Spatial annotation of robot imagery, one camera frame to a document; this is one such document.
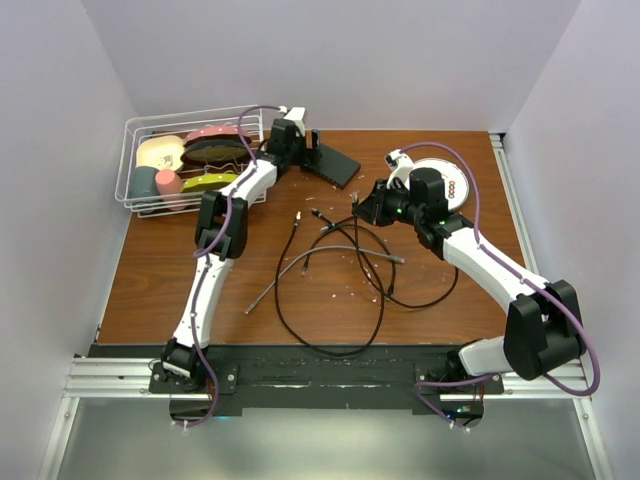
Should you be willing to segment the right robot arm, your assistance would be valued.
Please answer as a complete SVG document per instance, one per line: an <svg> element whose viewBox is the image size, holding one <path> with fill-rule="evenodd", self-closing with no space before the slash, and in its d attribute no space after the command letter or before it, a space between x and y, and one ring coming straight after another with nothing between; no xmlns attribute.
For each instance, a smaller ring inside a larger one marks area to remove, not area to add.
<svg viewBox="0 0 640 480"><path fill-rule="evenodd" d="M374 226L411 226L423 247L464 272L505 312L503 335L461 347L457 361L446 367L452 390L469 392L489 374L549 377L586 353L575 289L523 268L491 245L474 223L450 211L438 170L415 168L403 177L379 179L365 199L354 201L352 212Z"/></svg>

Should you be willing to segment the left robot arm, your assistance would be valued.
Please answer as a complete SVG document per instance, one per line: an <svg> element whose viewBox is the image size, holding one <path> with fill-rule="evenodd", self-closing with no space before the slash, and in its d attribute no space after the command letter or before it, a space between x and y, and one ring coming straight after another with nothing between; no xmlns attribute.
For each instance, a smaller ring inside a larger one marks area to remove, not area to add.
<svg viewBox="0 0 640 480"><path fill-rule="evenodd" d="M246 170L201 200L195 232L196 269L187 302L161 357L158 381L196 392L214 379L206 360L214 312L226 277L248 240L249 208L290 166L306 159L306 129L291 113L273 121L263 151L250 154Z"/></svg>

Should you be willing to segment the black network switch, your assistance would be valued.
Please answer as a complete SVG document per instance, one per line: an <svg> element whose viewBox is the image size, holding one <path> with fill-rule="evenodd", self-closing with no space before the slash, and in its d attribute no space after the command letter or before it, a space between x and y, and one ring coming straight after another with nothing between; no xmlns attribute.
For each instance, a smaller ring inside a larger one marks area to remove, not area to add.
<svg viewBox="0 0 640 480"><path fill-rule="evenodd" d="M304 166L302 162L300 168L338 189L344 189L360 171L361 164L324 143L320 149L322 158L319 166Z"/></svg>

